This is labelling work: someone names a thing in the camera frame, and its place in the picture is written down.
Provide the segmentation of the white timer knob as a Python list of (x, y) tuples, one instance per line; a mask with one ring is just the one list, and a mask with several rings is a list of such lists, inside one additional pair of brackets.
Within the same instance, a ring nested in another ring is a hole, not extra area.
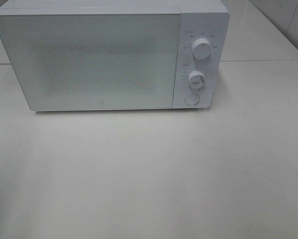
[(201, 71), (192, 71), (188, 74), (188, 85), (192, 89), (200, 89), (205, 85), (205, 76)]

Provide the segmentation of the round white door button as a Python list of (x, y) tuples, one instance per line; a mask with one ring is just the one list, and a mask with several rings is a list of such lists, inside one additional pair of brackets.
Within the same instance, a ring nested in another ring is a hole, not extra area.
[(189, 94), (185, 96), (185, 103), (189, 106), (194, 106), (199, 103), (199, 95), (198, 94)]

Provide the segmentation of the white microwave oven body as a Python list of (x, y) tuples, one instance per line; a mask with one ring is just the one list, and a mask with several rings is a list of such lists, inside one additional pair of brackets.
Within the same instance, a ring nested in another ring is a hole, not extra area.
[(203, 109), (229, 19), (219, 0), (9, 0), (0, 39), (33, 111)]

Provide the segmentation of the white upper power knob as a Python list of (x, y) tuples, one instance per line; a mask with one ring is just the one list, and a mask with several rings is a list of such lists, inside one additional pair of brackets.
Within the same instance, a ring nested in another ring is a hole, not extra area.
[(208, 38), (202, 37), (193, 41), (192, 53), (198, 60), (206, 59), (211, 55), (212, 43)]

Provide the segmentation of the white microwave door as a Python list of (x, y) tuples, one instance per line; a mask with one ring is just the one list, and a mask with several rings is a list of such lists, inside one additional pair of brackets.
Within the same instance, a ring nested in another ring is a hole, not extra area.
[(173, 105), (180, 16), (0, 16), (0, 37), (34, 111)]

